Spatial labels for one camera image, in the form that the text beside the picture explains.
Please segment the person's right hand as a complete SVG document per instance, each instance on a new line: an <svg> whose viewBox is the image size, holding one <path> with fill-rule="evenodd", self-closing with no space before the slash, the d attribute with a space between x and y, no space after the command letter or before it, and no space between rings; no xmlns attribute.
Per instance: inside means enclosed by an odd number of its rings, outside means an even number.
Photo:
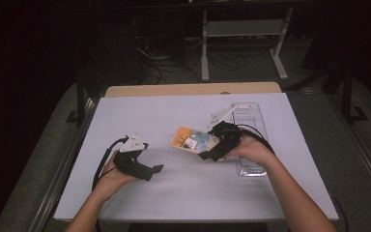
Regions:
<svg viewBox="0 0 371 232"><path fill-rule="evenodd" d="M260 166L270 167L277 163L277 157L264 144L255 138L244 135L240 144L225 155L225 158L238 156Z"/></svg>

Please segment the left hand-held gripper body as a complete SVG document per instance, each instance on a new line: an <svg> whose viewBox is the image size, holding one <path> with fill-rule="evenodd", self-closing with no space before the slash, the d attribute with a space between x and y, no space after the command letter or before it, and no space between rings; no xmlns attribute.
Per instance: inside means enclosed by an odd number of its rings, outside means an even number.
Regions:
<svg viewBox="0 0 371 232"><path fill-rule="evenodd" d="M137 134L127 137L123 146L117 150L113 162L122 173L139 180L150 181L154 175L152 168L137 160L142 152L145 151L142 150L143 143Z"/></svg>

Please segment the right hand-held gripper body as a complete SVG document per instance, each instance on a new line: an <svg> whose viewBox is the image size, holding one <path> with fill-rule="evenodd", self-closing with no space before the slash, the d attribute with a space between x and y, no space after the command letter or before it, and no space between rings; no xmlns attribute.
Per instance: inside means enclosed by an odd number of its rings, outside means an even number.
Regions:
<svg viewBox="0 0 371 232"><path fill-rule="evenodd" d="M208 125L210 130L212 128L217 128L219 130L217 136L214 136L219 140L218 143L224 145L224 156L222 158L238 146L241 141L241 130L235 124L225 122L225 119L237 108L238 105L234 104L213 114Z"/></svg>

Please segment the person's left hand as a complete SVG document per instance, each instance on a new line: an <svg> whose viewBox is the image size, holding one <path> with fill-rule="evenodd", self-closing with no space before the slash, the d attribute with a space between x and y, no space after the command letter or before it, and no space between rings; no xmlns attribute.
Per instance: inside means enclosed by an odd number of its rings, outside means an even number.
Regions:
<svg viewBox="0 0 371 232"><path fill-rule="evenodd" d="M136 178L119 171L113 162L112 157L104 166L100 178L93 190L93 193L103 198L110 198L124 185L136 181Z"/></svg>

